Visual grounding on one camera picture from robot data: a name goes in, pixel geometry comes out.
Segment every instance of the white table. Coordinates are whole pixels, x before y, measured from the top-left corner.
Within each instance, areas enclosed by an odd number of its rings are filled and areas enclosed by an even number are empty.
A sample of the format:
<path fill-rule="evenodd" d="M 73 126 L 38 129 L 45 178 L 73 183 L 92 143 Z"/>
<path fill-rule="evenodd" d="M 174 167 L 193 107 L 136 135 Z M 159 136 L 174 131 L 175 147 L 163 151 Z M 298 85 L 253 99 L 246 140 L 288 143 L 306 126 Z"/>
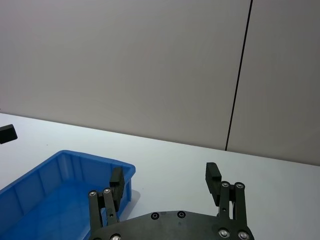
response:
<path fill-rule="evenodd" d="M 0 114 L 18 139 L 0 145 L 0 189 L 60 150 L 131 163 L 132 202 L 121 218 L 185 210 L 216 215 L 206 162 L 222 179 L 246 185 L 248 226 L 256 240 L 319 239 L 320 167 Z"/>

